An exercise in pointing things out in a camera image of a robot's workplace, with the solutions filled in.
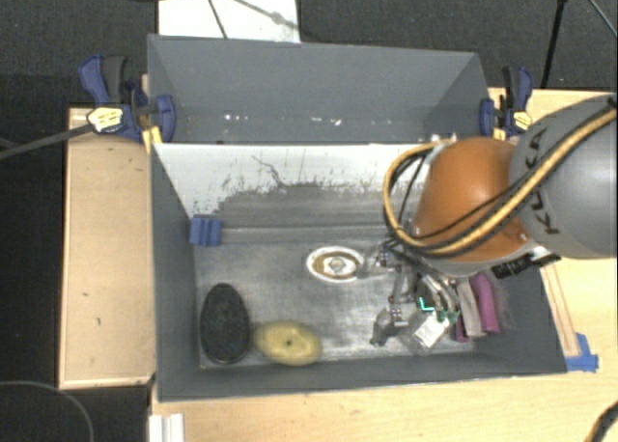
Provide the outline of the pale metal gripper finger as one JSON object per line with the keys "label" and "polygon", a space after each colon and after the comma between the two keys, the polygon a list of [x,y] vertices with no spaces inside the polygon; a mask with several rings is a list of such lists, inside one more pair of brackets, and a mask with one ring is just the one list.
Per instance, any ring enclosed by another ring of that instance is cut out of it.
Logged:
{"label": "pale metal gripper finger", "polygon": [[359,277],[383,277],[391,270],[391,259],[388,253],[383,251],[370,252],[363,255],[362,264],[359,266]]}
{"label": "pale metal gripper finger", "polygon": [[400,308],[384,308],[374,321],[370,344],[385,346],[389,338],[397,336],[405,328],[406,320]]}

